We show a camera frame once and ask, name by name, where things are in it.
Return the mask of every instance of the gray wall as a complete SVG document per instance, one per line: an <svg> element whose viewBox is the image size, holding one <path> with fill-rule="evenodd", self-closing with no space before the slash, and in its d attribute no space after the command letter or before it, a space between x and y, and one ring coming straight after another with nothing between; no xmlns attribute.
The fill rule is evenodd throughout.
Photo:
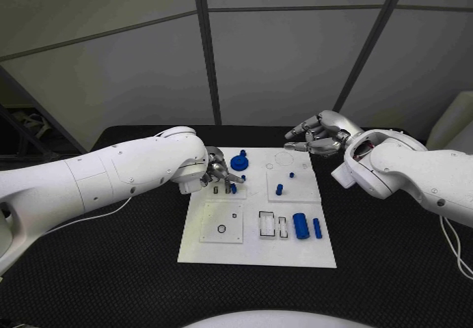
<svg viewBox="0 0 473 328"><path fill-rule="evenodd" d="M113 125L291 126L335 107L384 1L201 2L0 4L0 66L87 150ZM400 1L341 108L363 126L429 136L473 88L472 17L472 0Z"/></svg>

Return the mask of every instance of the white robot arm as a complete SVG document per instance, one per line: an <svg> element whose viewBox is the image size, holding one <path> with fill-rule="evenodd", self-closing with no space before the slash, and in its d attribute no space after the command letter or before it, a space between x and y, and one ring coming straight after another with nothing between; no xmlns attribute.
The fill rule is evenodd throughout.
<svg viewBox="0 0 473 328"><path fill-rule="evenodd" d="M331 137L321 139L324 131ZM345 151L344 164L332 172L345 188L358 183L381 199L403 189L429 211L473 227L473 156L455 150L429 151L396 131L364 132L334 111L314 116L286 138L301 133L308 142L288 143L286 149L324 156Z"/></svg>
<svg viewBox="0 0 473 328"><path fill-rule="evenodd" d="M213 176L243 183L229 172L223 152L205 147L195 130L178 126L161 136L119 143L66 161L0 172L0 274L34 241L60 223L164 185L184 194Z"/></svg>

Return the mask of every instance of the white board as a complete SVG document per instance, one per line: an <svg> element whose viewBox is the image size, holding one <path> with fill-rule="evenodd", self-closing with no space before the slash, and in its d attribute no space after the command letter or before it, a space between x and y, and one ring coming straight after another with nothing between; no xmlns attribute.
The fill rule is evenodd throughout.
<svg viewBox="0 0 473 328"><path fill-rule="evenodd" d="M220 149L230 164L233 157L240 155L242 148ZM250 161L249 168L242 172L230 168L236 175L244 174L247 176L244 185L237 184L237 194L226 194L221 182L211 183L207 188L192 194L178 262L337 268L309 154L286 152L282 148L246 148L246 150ZM292 172L296 173L296 176L286 181L286 178L291 179L289 174ZM276 188L273 185L269 187L267 175L275 181L285 181L283 190L289 192L288 195L292 195L286 201L270 202L269 194L276 194ZM220 186L218 194L214 194L216 185ZM296 196L296 189L309 190L309 193ZM236 207L231 207L229 203L242 206L243 243L237 243L236 240L230 243L223 237L226 233L218 233L216 229L217 222L231 219L230 215L236 212ZM216 216L211 218L204 218L207 205L220 208L213 212ZM276 218L286 217L288 238L280 238L279 234L276 238L260 237L260 211L275 212ZM296 238L293 222L296 213L306 214L311 229L309 239ZM321 221L322 239L316 239L314 218L319 218ZM201 235L207 229L214 234L218 233L217 236L221 237L221 241L203 242Z"/></svg>

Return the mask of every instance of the black tabletop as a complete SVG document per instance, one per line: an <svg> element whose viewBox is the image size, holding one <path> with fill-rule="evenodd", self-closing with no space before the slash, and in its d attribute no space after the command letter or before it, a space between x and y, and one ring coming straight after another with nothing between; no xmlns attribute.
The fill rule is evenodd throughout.
<svg viewBox="0 0 473 328"><path fill-rule="evenodd" d="M289 131L194 127L207 145L243 148L282 147ZM165 128L109 128L94 149ZM117 214L35 242L0 283L0 317L40 327L181 327L229 312L285 309L376 327L473 327L473 282L439 216L403 191L379 200L358 186L344 189L331 176L341 156L312 160L337 269L178 263L190 195L168 183ZM473 229L453 225L473 264Z"/></svg>

